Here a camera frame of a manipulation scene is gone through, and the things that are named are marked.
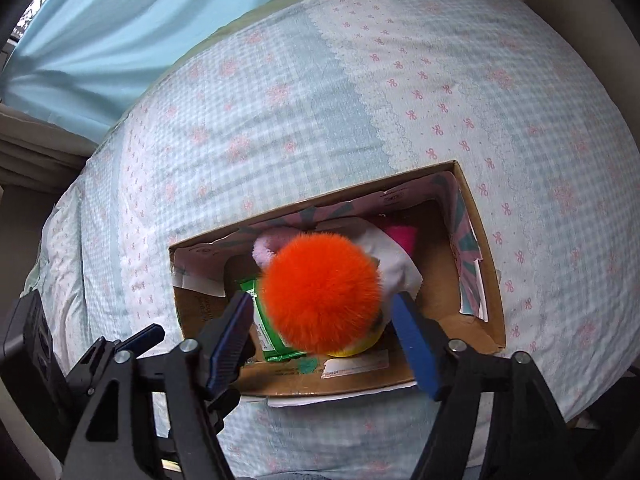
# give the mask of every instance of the light blue curtain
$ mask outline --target light blue curtain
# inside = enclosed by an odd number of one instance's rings
[[[46,0],[0,74],[0,96],[100,142],[174,61],[268,1]]]

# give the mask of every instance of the green stain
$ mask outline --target green stain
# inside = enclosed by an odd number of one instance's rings
[[[298,359],[298,371],[301,374],[310,374],[318,367],[318,359],[315,357],[301,357]]]

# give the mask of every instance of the bed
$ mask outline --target bed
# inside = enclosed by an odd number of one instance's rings
[[[444,160],[492,243],[503,353],[529,351],[577,415],[640,352],[640,154],[584,61],[518,0],[272,0],[220,29],[107,134],[26,290],[65,370],[98,336],[152,322],[165,351],[182,338],[170,245]],[[220,442],[236,476],[407,478],[437,405],[412,388],[362,399],[241,403]]]

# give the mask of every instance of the brown cardboard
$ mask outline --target brown cardboard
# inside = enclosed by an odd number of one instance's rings
[[[171,256],[177,248],[189,247],[202,242],[212,242],[236,231],[238,228],[260,221],[279,218],[309,206],[324,206],[353,200],[372,192],[379,192],[398,186],[437,171],[451,171],[456,177],[465,200],[478,244],[482,252],[480,263],[482,285],[486,297],[489,321],[484,322],[474,316],[460,314],[460,291],[455,259],[449,244],[449,234],[444,224],[440,206],[436,201],[428,201],[411,208],[395,211],[389,216],[415,225],[418,237],[414,251],[414,263],[423,276],[423,284],[416,298],[425,316],[436,319],[447,335],[467,341],[482,353],[493,353],[505,346],[504,317],[500,290],[495,273],[488,240],[482,227],[478,210],[473,201],[460,166],[456,162],[446,162],[437,166],[408,171],[395,176],[367,182],[359,186],[306,200],[297,204],[264,213],[256,218],[186,240],[170,248]],[[195,336],[207,319],[220,315],[228,298],[238,290],[238,281],[258,274],[250,254],[234,256],[225,266],[225,298],[215,298],[199,292],[174,288],[178,319],[185,337]],[[327,357],[316,356],[318,366],[311,373],[300,373],[299,361],[264,362],[259,344],[256,362],[243,367],[236,387],[252,396],[309,396],[358,392],[373,388],[394,386],[413,380],[413,375],[398,343],[393,327],[385,330],[380,341],[369,351],[388,351],[389,367],[342,377],[321,379]]]

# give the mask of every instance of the open box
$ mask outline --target open box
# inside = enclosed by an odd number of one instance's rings
[[[377,214],[418,228],[413,260],[423,276],[416,298],[423,314],[436,319],[449,337],[463,339],[479,352],[504,348],[494,262],[478,210],[455,161],[287,205],[175,244],[169,250],[184,336],[196,336],[207,320],[222,313],[241,280],[258,275],[251,250],[264,229],[287,224],[310,229],[327,219]],[[462,310],[476,315],[462,314]],[[312,356],[265,362],[255,328],[252,338],[256,361],[242,368],[236,383],[244,395],[340,396],[393,388],[414,379],[391,325],[371,349],[344,360]]]

